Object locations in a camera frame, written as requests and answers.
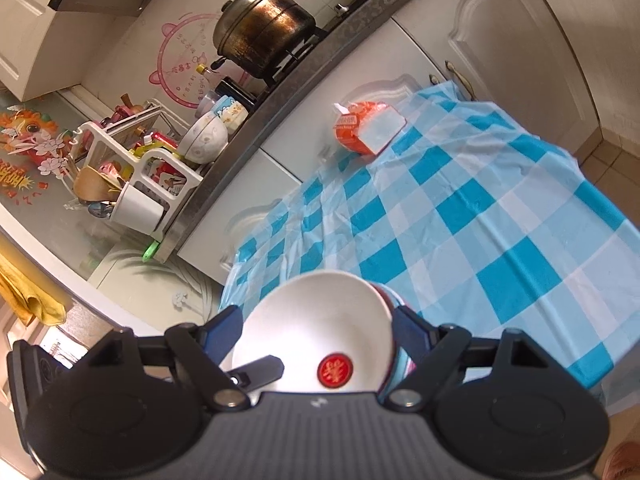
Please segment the screw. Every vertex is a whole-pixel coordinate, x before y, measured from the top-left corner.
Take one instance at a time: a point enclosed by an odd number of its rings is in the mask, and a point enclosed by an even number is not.
[[[396,406],[402,408],[412,408],[416,404],[420,403],[422,396],[414,390],[396,390],[391,392],[389,400]]]
[[[231,388],[220,390],[213,396],[213,400],[216,404],[225,406],[226,408],[239,406],[244,402],[244,399],[244,393],[239,392],[238,390],[232,390]]]

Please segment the pot lid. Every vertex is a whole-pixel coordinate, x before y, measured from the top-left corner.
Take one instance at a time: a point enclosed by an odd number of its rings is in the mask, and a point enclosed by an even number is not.
[[[262,0],[229,0],[222,6],[222,16],[216,23],[216,28],[213,31],[213,45],[218,49],[218,53],[220,53],[226,37],[236,24],[261,1]]]

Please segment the floor tile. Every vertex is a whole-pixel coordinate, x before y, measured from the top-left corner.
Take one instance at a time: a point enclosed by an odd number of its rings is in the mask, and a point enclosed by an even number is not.
[[[598,160],[594,156],[590,156],[584,161],[584,164],[580,166],[580,169],[586,179],[592,184],[595,184],[598,179],[604,175],[604,172],[609,169],[609,167],[601,160]]]
[[[620,147],[614,146],[610,142],[603,140],[600,145],[594,150],[593,156],[599,158],[607,166],[613,164],[616,157],[620,154]]]
[[[613,163],[612,168],[640,186],[640,158],[622,152]]]
[[[596,187],[611,200],[636,226],[640,225],[640,186],[609,168]]]

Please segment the countertop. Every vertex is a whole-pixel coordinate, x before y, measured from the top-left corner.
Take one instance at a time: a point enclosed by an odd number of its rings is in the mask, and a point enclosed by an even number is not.
[[[213,163],[166,233],[156,260],[165,262],[189,234],[260,145],[346,56],[410,0],[367,0],[335,27],[271,91],[242,124]]]

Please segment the white bowl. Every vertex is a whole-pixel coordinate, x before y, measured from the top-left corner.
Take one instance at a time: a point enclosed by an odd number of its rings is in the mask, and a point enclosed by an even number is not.
[[[270,354],[282,360],[284,374],[262,390],[376,392],[394,349],[391,312],[375,289],[352,274],[318,270],[277,287],[255,307],[231,367]]]
[[[218,158],[228,143],[225,123],[215,112],[208,112],[189,128],[178,144],[177,152],[196,164],[207,164]]]

